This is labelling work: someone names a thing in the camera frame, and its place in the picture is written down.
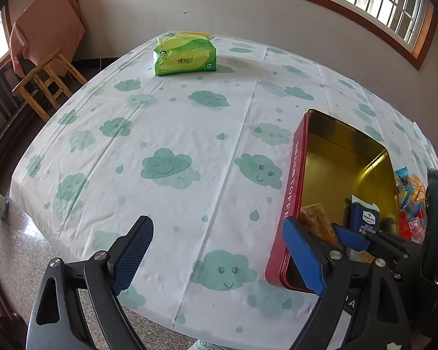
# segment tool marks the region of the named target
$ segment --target screw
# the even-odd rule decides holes
[[[56,267],[60,264],[59,258],[54,258],[49,262],[50,267]]]
[[[96,260],[102,260],[105,259],[105,257],[107,256],[107,253],[103,250],[98,251],[96,254],[94,254],[94,259]]]
[[[342,258],[342,254],[337,250],[332,250],[329,252],[329,257],[334,260],[339,260]]]
[[[375,260],[375,264],[376,264],[378,267],[384,267],[384,266],[386,266],[386,262],[384,261],[384,259],[381,259],[381,258],[376,258],[376,260]]]

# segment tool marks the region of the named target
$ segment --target red tin box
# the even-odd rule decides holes
[[[386,148],[367,134],[325,113],[307,111],[294,134],[292,161],[283,208],[266,280],[275,286],[312,292],[305,287],[282,238],[287,216],[300,207],[322,203],[331,222],[344,222],[345,199],[356,195],[380,208],[380,227],[397,234],[399,209],[396,185]]]

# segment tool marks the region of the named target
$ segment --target blue cracker box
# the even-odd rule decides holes
[[[380,210],[375,204],[368,204],[360,200],[356,196],[350,197],[350,224],[349,228],[355,232],[360,233],[367,231],[376,233],[380,227]]]

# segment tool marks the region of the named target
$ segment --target white wall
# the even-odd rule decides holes
[[[86,35],[77,58],[121,56],[168,30],[250,39],[356,80],[417,121],[438,154],[438,28],[417,71],[372,33],[304,0],[78,0]]]

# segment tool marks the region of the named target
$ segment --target table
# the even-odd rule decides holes
[[[264,270],[307,109],[366,132],[423,182],[438,158],[414,122],[353,80],[277,48],[212,43],[216,72],[155,76],[156,38],[100,72],[31,143],[10,197],[66,262],[149,215],[154,239],[123,305],[215,344],[288,349],[316,296],[273,287]]]

